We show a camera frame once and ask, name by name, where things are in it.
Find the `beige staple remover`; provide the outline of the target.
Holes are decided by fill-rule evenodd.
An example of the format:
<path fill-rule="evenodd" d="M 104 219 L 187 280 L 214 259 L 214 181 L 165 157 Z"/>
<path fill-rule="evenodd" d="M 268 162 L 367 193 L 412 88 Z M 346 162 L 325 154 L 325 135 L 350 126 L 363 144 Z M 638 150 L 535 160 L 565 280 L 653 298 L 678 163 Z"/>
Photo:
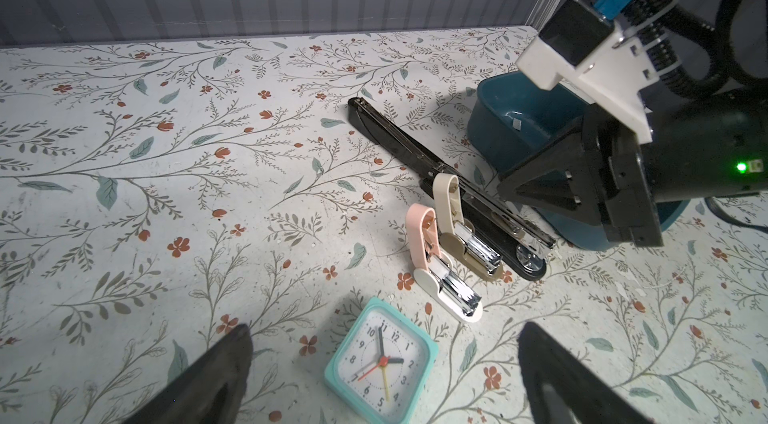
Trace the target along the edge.
<path fill-rule="evenodd" d="M 442 248 L 481 279 L 500 279 L 501 255 L 479 237 L 474 225 L 463 215 L 458 176 L 437 174 L 432 192 Z"/>

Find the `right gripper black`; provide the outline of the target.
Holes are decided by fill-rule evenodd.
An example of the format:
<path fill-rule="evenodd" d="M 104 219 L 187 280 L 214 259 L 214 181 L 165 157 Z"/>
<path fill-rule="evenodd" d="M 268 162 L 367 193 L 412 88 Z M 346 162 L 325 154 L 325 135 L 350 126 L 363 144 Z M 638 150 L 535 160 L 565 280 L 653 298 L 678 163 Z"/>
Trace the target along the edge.
<path fill-rule="evenodd" d="M 599 106 L 502 174 L 498 194 L 540 211 L 576 247 L 663 245 L 641 147 Z"/>

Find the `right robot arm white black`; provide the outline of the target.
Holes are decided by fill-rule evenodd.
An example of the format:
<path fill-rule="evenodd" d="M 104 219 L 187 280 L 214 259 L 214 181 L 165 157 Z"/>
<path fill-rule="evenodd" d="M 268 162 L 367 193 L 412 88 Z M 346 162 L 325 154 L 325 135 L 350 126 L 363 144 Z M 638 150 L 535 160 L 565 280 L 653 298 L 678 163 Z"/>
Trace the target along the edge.
<path fill-rule="evenodd" d="M 517 66 L 587 106 L 502 174 L 500 196 L 658 247 L 670 204 L 764 192 L 767 78 L 736 50 L 743 3 L 704 18 L 679 0 L 566 0 Z"/>

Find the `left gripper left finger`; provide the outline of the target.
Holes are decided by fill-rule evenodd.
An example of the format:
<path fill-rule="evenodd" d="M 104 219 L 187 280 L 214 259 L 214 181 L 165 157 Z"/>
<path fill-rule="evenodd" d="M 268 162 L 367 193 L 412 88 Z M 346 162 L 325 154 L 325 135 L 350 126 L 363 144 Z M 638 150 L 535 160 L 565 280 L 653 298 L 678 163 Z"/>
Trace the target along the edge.
<path fill-rule="evenodd" d="M 253 354 L 240 324 L 196 360 L 128 423 L 234 423 L 247 388 Z"/>

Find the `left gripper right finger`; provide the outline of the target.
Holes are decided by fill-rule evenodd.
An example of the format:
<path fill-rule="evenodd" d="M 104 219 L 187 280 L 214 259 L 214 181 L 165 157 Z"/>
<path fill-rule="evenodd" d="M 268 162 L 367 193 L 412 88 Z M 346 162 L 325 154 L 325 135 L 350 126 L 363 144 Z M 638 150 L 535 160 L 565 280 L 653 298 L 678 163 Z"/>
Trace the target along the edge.
<path fill-rule="evenodd" d="M 535 423 L 647 423 L 541 326 L 527 322 L 518 360 Z"/>

